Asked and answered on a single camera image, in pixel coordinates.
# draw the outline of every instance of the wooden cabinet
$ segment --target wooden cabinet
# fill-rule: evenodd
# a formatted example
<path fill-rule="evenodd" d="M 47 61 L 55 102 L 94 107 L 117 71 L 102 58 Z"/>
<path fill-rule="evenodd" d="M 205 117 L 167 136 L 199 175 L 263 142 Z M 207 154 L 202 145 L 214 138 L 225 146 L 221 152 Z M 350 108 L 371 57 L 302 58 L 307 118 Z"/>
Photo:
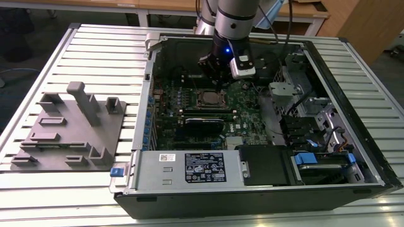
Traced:
<path fill-rule="evenodd" d="M 404 29 L 404 0 L 321 0 L 330 17 L 317 36 L 343 37 L 370 64 Z"/>

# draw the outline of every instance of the capacitor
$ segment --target capacitor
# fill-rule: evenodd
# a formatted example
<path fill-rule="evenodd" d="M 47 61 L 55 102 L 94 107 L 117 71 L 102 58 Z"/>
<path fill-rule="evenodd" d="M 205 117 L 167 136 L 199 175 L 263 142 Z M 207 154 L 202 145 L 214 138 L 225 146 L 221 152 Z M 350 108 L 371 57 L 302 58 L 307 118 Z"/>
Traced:
<path fill-rule="evenodd" d="M 241 89 L 242 89 L 243 91 L 246 91 L 246 90 L 249 89 L 249 85 L 247 85 L 246 83 L 243 83 L 243 84 L 241 85 Z"/>

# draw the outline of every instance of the slotted metal surface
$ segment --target slotted metal surface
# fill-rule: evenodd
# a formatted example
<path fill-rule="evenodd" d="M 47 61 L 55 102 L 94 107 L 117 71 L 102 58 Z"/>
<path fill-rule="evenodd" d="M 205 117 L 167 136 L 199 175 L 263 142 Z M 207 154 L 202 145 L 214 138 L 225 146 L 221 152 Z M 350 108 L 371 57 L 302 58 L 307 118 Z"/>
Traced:
<path fill-rule="evenodd" d="M 190 30 L 81 25 L 69 29 L 50 57 L 26 105 L 18 108 L 0 137 L 0 171 L 10 168 L 41 108 L 35 101 L 42 92 L 61 92 L 69 81 L 82 81 L 85 91 L 97 100 L 117 96 L 129 106 L 125 111 L 115 162 L 126 162 L 134 132 L 137 105 L 147 32 L 191 34 Z M 267 38 L 270 35 L 253 34 Z M 294 40 L 306 37 L 293 36 Z M 335 38 L 313 37 L 310 41 L 325 60 L 375 143 L 404 181 L 402 110 L 379 81 L 362 64 L 349 44 Z M 147 224 L 150 226 L 390 226 L 404 224 L 404 190 L 377 199 L 365 199 L 331 211 L 258 216 L 195 219 L 133 220 L 114 203 L 107 190 L 109 173 L 0 174 L 1 226 L 105 226 Z"/>

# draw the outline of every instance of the power supply label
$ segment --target power supply label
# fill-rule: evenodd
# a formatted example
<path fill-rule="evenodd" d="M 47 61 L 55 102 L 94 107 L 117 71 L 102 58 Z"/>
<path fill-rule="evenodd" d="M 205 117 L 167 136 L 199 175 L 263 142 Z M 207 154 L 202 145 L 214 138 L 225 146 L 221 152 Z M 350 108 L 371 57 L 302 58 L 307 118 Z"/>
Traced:
<path fill-rule="evenodd" d="M 187 183 L 225 182 L 222 153 L 185 154 L 185 181 Z"/>

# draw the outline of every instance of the green circuit board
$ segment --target green circuit board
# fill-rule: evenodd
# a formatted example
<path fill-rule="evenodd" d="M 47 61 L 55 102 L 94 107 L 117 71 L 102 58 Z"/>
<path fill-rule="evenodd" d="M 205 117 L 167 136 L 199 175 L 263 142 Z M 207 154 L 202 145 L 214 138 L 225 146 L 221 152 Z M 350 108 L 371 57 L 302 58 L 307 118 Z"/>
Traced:
<path fill-rule="evenodd" d="M 234 136 L 242 138 L 243 144 L 267 144 L 257 91 L 251 87 L 242 89 L 242 85 L 245 83 L 238 81 L 215 92 L 210 88 L 182 87 L 174 81 L 157 81 L 157 150 L 221 150 L 226 149 L 225 138 Z M 213 99 L 217 104 L 203 103 L 203 98 Z M 182 135 L 182 122 L 187 118 L 221 119 L 222 131 L 202 137 Z"/>

